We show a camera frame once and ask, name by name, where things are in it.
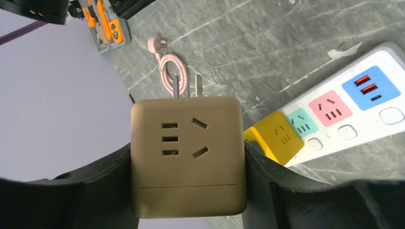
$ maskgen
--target pink plug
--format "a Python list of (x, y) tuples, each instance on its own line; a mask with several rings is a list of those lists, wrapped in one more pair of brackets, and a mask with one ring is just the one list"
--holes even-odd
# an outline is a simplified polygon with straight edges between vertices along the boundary
[(162, 41), (160, 37), (151, 37), (148, 39), (149, 52), (156, 55), (156, 58), (160, 60), (160, 54), (167, 48), (166, 41)]

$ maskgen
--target power strip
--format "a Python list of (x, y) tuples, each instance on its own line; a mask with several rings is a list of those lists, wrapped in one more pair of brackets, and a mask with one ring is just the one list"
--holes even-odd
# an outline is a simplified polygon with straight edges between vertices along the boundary
[(286, 166), (404, 131), (404, 60), (383, 43), (282, 107), (305, 144)]

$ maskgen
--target black object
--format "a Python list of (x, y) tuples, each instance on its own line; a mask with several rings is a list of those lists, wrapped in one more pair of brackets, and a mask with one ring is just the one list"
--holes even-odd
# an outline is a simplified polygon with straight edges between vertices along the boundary
[(85, 18), (85, 14), (83, 13), (82, 6), (80, 5), (79, 1), (77, 1), (77, 0), (69, 2), (67, 11), (69, 11), (70, 16), (72, 16), (72, 18), (78, 18), (78, 19)]
[[(404, 181), (333, 187), (296, 174), (245, 143), (245, 229), (403, 229)], [(136, 229), (130, 146), (54, 180), (0, 179), (2, 228)]]
[(32, 32), (44, 25), (46, 25), (46, 22), (43, 21), (34, 21), (33, 23), (26, 25), (20, 29), (17, 29), (16, 31), (13, 31), (11, 33), (8, 33), (4, 36), (0, 37), (0, 45), (4, 45), (7, 42), (10, 42), (12, 40), (15, 40), (21, 36), (24, 36), (25, 34)]
[(134, 98), (132, 97), (131, 93), (129, 94), (129, 97), (131, 98), (131, 101), (132, 101), (132, 103), (134, 104), (134, 103), (135, 103), (135, 100), (134, 100)]
[(52, 24), (64, 24), (68, 0), (0, 0), (0, 9)]
[(155, 0), (109, 0), (119, 18), (130, 19)]

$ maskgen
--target pink cable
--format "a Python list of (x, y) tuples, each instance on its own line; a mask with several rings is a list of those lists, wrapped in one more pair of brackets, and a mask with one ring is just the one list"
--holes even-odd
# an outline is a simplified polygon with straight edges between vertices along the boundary
[(166, 90), (173, 95), (173, 80), (170, 78), (169, 74), (167, 73), (166, 64), (171, 61), (175, 63), (177, 69), (180, 72), (180, 79), (179, 79), (179, 94), (184, 93), (187, 88), (187, 70), (184, 66), (184, 63), (180, 60), (178, 56), (173, 53), (169, 53), (161, 56), (161, 51), (167, 47), (166, 42), (162, 41), (160, 37), (151, 37), (148, 40), (148, 50), (149, 52), (156, 55), (156, 59), (159, 61), (159, 71), (160, 77), (162, 79), (163, 86)]
[(173, 62), (177, 69), (180, 72), (180, 79), (179, 79), (179, 94), (183, 94), (187, 88), (187, 70), (184, 66), (184, 63), (180, 60), (178, 56), (173, 53), (168, 53), (163, 57), (160, 56), (159, 53), (156, 54), (156, 58), (159, 61), (159, 71), (160, 71), (160, 78), (162, 79), (163, 86), (166, 90), (173, 95), (173, 80), (170, 78), (169, 74), (167, 73), (167, 63), (169, 61)]

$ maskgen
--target purple cable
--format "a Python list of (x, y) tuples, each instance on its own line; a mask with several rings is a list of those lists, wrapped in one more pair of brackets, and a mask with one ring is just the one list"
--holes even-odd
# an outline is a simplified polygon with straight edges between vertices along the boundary
[(24, 36), (25, 34), (27, 34), (29, 32), (32, 32), (32, 31), (34, 31), (34, 30), (36, 30), (36, 29), (38, 29), (38, 28), (40, 28), (40, 27), (42, 27), (42, 26), (44, 26), (46, 24), (48, 24), (48, 23), (43, 22), (43, 21), (34, 21), (33, 23), (31, 23), (31, 24), (29, 24), (27, 26), (24, 26), (24, 27), (22, 27), (22, 28), (20, 28), (20, 29), (18, 29), (16, 31), (13, 31), (13, 32), (11, 32), (9, 34), (1, 36), (0, 37), (0, 45), (4, 45), (7, 42), (15, 40), (15, 39), (17, 39), (17, 38), (19, 38), (21, 36)]

